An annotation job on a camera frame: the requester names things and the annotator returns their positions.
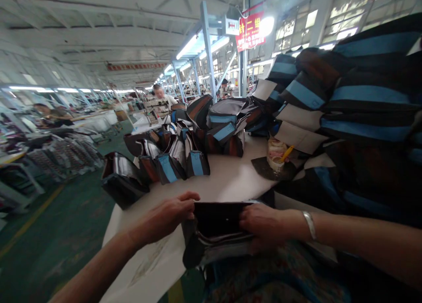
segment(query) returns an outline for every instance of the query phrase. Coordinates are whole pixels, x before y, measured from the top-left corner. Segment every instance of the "green floor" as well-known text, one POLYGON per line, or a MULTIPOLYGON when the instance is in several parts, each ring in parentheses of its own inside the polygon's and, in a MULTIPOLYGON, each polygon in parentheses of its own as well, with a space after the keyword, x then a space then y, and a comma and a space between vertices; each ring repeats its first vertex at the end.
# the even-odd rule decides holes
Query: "green floor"
MULTIPOLYGON (((119 151, 132 158, 123 134, 129 133, 129 121, 123 131, 98 147, 102 154, 119 151)), ((79 176, 67 183, 60 194, 30 225, 37 209, 49 199, 58 185, 36 199, 29 212, 8 216, 0 232, 0 252, 15 243, 0 258, 0 302, 45 303, 66 284, 100 249, 114 207, 113 200, 100 187, 101 170, 79 176), (19 238, 19 230, 29 227, 19 238)), ((187 272, 179 283, 163 296, 166 302, 200 302, 203 280, 195 270, 187 272)))

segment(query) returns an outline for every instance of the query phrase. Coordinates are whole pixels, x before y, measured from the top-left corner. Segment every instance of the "red sign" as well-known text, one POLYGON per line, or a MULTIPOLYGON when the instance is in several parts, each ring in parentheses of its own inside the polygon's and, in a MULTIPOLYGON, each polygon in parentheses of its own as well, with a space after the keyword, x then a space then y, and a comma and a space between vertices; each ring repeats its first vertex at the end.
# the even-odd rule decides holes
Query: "red sign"
POLYGON ((142 69, 161 69, 166 63, 139 63, 139 64, 123 64, 123 65, 108 65, 109 71, 125 71, 125 70, 142 70, 142 69))
POLYGON ((239 36, 236 36, 237 51, 241 52, 265 43, 265 37, 259 36, 259 24, 264 11, 241 18, 239 21, 239 36))

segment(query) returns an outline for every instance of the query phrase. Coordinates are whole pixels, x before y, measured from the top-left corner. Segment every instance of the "hand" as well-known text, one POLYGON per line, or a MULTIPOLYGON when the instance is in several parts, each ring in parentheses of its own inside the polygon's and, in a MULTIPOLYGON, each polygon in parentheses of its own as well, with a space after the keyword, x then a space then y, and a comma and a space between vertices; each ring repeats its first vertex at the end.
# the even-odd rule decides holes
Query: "hand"
POLYGON ((280 211, 263 204, 244 208, 240 215, 240 227, 255 235, 250 252, 275 248, 293 238, 297 225, 301 224, 300 211, 280 211))
POLYGON ((200 200, 199 194, 188 191, 178 197, 164 200, 150 210, 128 230, 136 250, 171 234, 185 219, 193 219, 194 200, 200 200))

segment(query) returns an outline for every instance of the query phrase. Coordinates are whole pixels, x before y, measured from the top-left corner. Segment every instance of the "white shirt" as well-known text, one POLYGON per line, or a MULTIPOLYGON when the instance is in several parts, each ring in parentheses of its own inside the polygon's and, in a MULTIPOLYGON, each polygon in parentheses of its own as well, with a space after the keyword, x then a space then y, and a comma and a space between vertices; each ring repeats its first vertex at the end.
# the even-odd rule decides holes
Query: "white shirt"
POLYGON ((169 94, 164 94, 164 98, 168 102, 169 106, 172 106, 174 104, 177 104, 176 99, 173 96, 169 95, 169 94))

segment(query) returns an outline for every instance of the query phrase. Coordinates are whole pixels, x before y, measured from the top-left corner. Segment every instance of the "yellow floor line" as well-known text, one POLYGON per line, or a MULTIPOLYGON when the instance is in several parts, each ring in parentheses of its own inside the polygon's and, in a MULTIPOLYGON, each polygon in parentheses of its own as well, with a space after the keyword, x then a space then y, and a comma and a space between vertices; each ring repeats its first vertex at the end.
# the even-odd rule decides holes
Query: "yellow floor line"
POLYGON ((45 209, 51 204, 52 201, 60 194, 60 192, 65 187, 64 184, 61 184, 54 192, 53 194, 40 206, 39 209, 35 211, 35 213, 32 215, 32 217, 21 227, 20 230, 12 237, 12 239, 6 244, 6 246, 3 247, 3 249, 0 251, 0 259, 3 258, 4 255, 6 255, 12 247, 18 242, 19 238, 27 232, 27 230, 32 226, 32 224, 35 223, 35 221, 38 219, 38 217, 45 211, 45 209))
POLYGON ((168 290, 168 303, 184 303, 185 298, 183 297, 182 281, 177 280, 176 283, 168 290))

